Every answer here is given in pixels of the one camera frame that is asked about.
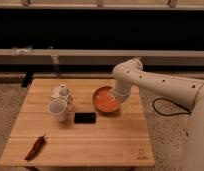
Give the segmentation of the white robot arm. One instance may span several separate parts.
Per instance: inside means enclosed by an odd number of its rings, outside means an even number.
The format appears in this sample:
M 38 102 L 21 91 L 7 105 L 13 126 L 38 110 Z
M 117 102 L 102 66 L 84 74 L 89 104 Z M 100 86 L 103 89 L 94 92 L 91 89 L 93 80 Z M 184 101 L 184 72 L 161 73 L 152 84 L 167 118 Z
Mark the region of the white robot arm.
M 137 85 L 191 110 L 181 171 L 204 171 L 204 80 L 145 72 L 138 58 L 116 65 L 113 76 L 113 95 L 120 102 L 124 102 L 130 96 L 131 87 Z

